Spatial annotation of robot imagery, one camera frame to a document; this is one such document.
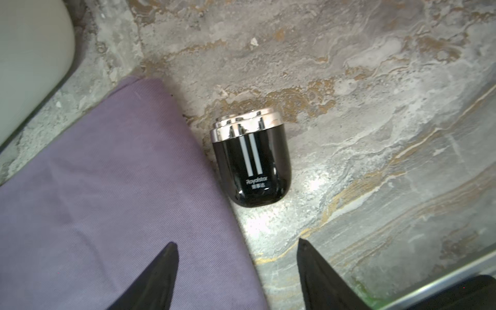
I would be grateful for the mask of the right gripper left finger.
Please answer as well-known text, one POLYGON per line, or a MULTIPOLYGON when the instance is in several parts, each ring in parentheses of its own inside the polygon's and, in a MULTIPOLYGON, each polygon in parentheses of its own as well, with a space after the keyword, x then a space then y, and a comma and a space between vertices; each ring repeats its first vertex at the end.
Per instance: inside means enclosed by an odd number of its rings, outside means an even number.
POLYGON ((170 309, 178 265, 178 246, 170 242, 108 310, 170 309))

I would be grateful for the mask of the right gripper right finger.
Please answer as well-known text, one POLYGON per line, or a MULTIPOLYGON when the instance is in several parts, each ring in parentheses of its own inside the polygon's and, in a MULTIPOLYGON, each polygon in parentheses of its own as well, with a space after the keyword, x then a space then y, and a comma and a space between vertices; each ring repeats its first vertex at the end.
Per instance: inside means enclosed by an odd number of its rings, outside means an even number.
POLYGON ((298 240, 297 266, 306 309, 370 308, 303 238, 298 240))

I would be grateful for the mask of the purple towel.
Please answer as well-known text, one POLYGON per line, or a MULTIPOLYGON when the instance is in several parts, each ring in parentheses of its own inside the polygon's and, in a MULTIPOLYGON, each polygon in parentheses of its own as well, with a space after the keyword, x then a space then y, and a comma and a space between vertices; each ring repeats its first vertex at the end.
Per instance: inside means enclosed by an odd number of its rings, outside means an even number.
POLYGON ((107 309, 170 243, 172 309, 267 309, 176 102, 129 77, 1 186, 1 308, 107 309))

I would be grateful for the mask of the black electric shaver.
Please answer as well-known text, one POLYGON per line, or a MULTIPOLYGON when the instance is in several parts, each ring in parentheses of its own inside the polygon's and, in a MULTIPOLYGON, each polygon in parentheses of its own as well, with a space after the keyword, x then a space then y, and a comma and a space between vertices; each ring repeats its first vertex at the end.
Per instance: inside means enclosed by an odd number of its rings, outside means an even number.
POLYGON ((223 188, 235 204, 261 207, 288 193, 291 160, 278 111, 261 108, 222 116, 210 136, 223 188))

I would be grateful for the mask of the white and black suitcase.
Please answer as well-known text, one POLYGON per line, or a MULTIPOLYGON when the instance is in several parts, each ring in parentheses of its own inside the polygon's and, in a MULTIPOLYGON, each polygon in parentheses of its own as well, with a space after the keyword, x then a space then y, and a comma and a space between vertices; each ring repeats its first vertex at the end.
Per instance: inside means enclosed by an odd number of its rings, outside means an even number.
POLYGON ((1 1, 1 142, 69 71, 76 50, 63 1, 1 1))

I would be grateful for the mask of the aluminium front rail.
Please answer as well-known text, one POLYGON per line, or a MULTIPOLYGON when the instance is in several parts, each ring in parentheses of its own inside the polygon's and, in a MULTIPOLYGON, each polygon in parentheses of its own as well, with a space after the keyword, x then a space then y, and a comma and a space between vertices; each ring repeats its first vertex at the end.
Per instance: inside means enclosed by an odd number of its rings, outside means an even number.
POLYGON ((407 309, 460 284, 462 281, 479 275, 495 277, 495 244, 469 254, 440 274, 415 284, 382 306, 381 309, 407 309))

